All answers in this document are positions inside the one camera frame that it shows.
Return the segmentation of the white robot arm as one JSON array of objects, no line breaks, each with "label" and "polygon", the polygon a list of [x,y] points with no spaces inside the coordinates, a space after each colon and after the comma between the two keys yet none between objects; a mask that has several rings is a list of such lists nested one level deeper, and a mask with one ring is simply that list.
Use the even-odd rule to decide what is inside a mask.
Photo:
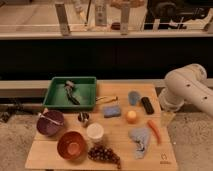
[{"label": "white robot arm", "polygon": [[213,90],[203,83],[206,79],[206,69],[200,64],[189,64],[168,72],[164,78],[165,87],[158,96],[161,107],[176,112],[188,101],[213,117]]}]

